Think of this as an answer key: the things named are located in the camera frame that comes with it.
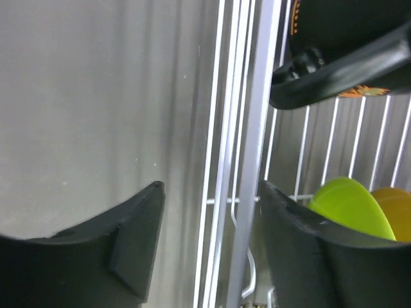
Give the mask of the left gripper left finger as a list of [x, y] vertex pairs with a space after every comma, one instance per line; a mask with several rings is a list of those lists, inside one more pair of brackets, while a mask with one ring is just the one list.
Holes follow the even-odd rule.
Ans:
[[1, 237], [2, 307], [140, 307], [148, 300], [165, 205], [152, 182], [52, 237]]

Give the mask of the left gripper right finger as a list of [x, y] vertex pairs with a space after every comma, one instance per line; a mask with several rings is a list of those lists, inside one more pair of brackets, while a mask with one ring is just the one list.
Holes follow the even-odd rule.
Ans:
[[351, 230], [259, 185], [278, 307], [410, 307], [410, 244]]

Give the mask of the white wire dish rack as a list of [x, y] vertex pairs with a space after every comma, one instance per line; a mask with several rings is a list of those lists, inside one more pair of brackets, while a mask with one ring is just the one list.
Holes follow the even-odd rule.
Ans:
[[[250, 1], [230, 32], [231, 83], [214, 75], [200, 209], [193, 307], [225, 305], [236, 210], [248, 140], [249, 101], [261, 2]], [[373, 190], [410, 189], [410, 96], [333, 98], [298, 111], [269, 110], [258, 148], [261, 179], [307, 205], [328, 180]]]

